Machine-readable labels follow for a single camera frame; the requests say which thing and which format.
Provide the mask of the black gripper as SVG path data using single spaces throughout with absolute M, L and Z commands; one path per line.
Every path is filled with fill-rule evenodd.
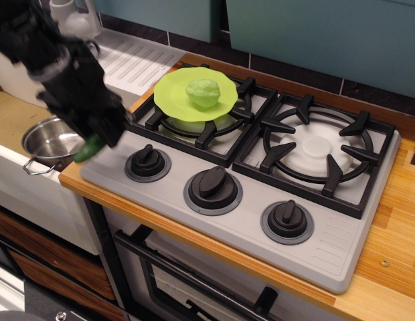
M 86 43 L 67 39 L 62 47 L 69 62 L 53 78 L 42 82 L 37 98 L 84 140 L 94 132 L 115 147 L 125 131 L 127 111 L 122 98 L 104 83 L 104 70 Z

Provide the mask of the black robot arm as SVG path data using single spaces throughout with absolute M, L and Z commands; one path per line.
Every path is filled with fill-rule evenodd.
M 126 109 L 104 83 L 104 70 L 87 45 L 60 34 L 35 1 L 0 1 L 0 52 L 25 66 L 44 90 L 37 98 L 82 138 L 97 135 L 114 147 L 125 131 Z

